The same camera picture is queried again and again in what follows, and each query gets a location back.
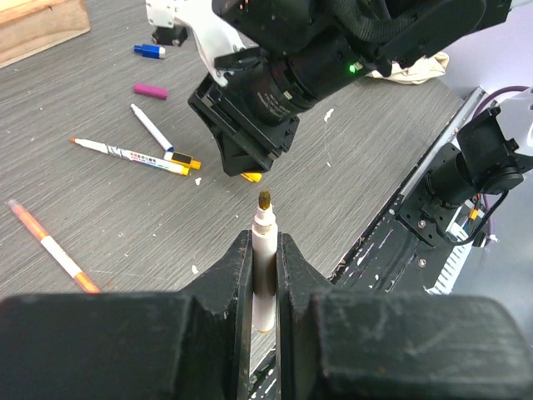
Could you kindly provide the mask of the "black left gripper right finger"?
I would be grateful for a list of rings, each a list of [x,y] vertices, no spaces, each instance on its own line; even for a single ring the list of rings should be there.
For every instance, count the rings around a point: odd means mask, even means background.
[[[278,235],[276,378],[278,399],[308,399],[319,370],[320,339],[311,294],[331,283],[302,255],[291,235]]]

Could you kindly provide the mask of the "white pen yellow end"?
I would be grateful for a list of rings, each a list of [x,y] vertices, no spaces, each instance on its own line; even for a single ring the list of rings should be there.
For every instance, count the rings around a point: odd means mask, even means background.
[[[252,223],[252,324],[260,333],[271,331],[276,321],[277,235],[271,194],[261,191]]]

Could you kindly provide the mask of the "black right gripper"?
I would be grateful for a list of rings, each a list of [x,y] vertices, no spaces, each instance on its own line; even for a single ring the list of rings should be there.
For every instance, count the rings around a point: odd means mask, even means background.
[[[291,148],[300,122],[290,117],[276,126],[265,124],[209,74],[188,98],[188,105],[210,130],[223,170],[231,177],[269,172],[274,161]]]

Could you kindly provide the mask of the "yellow pen cap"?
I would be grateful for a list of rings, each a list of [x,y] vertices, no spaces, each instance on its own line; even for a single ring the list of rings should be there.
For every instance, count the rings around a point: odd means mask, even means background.
[[[262,180],[262,174],[259,172],[244,172],[241,177],[251,183],[259,183]]]

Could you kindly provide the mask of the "orange highlighter pen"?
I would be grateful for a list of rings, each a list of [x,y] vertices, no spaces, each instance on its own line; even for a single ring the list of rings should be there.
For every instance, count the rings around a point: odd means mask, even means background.
[[[26,229],[40,242],[58,265],[86,293],[99,293],[100,289],[77,263],[62,249],[58,242],[47,232],[40,222],[19,202],[11,199],[7,202],[12,212]]]

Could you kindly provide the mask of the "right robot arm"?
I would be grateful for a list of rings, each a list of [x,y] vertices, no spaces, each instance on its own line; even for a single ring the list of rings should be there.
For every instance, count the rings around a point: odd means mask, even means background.
[[[218,56],[189,105],[229,176],[266,173],[288,152],[299,115],[371,72],[389,76],[458,39],[503,23],[508,1],[214,1],[254,47]]]

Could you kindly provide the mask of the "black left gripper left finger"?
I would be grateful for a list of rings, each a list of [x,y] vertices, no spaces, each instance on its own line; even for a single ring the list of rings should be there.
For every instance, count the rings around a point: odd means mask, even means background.
[[[184,399],[246,399],[252,330],[252,235],[186,286],[190,314],[182,337]]]

